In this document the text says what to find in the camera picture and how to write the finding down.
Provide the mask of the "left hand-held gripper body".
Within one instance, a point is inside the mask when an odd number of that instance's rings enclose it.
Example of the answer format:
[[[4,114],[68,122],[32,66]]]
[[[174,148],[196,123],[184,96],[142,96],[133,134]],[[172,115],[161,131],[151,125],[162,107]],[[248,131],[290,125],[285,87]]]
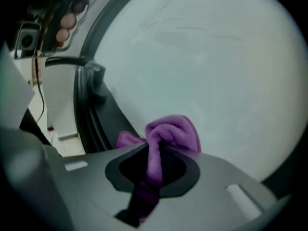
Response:
[[[84,11],[77,16],[77,24],[70,31],[70,37],[64,46],[57,47],[56,34],[60,29],[60,21],[71,12],[75,1],[77,0],[21,0],[23,15],[16,24],[14,58],[50,56],[69,49],[90,8],[90,0],[82,0],[85,4]]]

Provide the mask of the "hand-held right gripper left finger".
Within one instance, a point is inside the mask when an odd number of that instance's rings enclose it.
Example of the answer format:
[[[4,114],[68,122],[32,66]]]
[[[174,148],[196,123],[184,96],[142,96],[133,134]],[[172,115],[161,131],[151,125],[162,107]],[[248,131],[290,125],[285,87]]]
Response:
[[[145,177],[148,165],[149,146],[139,143],[135,146],[120,148],[123,152],[119,163],[120,191],[133,191]]]

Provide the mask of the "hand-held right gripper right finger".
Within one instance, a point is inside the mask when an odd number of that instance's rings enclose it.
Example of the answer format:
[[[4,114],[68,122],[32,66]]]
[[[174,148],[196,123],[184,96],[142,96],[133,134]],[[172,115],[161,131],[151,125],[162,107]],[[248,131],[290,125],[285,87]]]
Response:
[[[186,173],[185,162],[171,151],[161,147],[159,149],[162,168],[163,185],[169,185],[180,179]]]

